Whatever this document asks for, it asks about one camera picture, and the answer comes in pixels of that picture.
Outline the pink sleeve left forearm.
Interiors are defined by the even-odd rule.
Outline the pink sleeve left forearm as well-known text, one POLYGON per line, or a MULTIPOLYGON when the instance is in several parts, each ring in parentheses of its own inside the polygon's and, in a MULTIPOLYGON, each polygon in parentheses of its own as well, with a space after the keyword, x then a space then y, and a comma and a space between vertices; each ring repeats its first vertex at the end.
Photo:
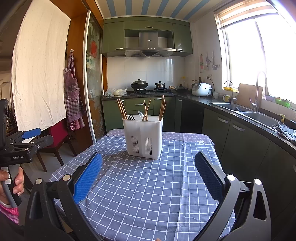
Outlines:
POLYGON ((19 224, 19 210, 18 208, 12 208, 9 205, 3 205, 1 203, 1 212, 15 224, 19 224))

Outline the person's left hand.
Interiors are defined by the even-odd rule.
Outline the person's left hand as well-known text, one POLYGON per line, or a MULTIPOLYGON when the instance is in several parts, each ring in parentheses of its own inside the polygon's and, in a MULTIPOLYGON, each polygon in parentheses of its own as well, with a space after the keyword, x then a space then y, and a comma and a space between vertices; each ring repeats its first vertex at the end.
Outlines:
MULTIPOLYGON (((0 170, 0 180, 1 182, 4 182, 5 180, 7 180, 9 177, 8 172, 4 171, 4 170, 0 170)), ((18 196, 21 196, 23 194, 23 183, 24 183, 24 177, 23 177, 23 169, 21 167, 19 167, 18 169, 18 175, 15 178, 15 187, 13 188, 13 193, 17 194, 18 196)), ((4 189, 2 187, 2 184, 0 184, 0 196, 1 196, 1 201, 6 204, 6 205, 10 205, 10 202, 4 192, 4 189)))

